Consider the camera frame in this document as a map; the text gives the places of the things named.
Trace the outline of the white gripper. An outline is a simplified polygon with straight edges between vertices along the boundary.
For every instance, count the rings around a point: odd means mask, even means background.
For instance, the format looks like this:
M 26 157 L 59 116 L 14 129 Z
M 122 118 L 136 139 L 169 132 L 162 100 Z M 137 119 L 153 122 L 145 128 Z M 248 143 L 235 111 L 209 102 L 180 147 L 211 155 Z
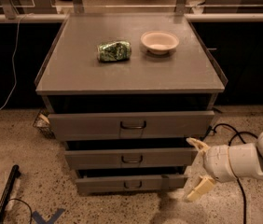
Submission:
M 198 152 L 204 154 L 203 166 L 210 175 L 200 177 L 199 184 L 187 195 L 189 202 L 195 202 L 202 195 L 211 191 L 215 187 L 215 181 L 225 183 L 235 179 L 235 174 L 232 171 L 229 161 L 229 146 L 209 147 L 201 140 L 192 137 L 188 137 L 187 142 L 196 148 Z

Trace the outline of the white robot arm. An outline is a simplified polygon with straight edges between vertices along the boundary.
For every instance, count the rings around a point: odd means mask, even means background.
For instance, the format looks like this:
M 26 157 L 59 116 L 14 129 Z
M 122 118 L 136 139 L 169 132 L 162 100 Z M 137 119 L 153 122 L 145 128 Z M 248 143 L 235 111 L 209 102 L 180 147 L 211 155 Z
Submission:
M 217 182 L 235 181 L 239 177 L 263 180 L 263 132 L 254 143 L 237 146 L 209 147 L 195 138 L 188 138 L 187 142 L 202 155 L 203 168 L 207 172 L 187 195 L 189 202 L 198 200 L 212 190 Z

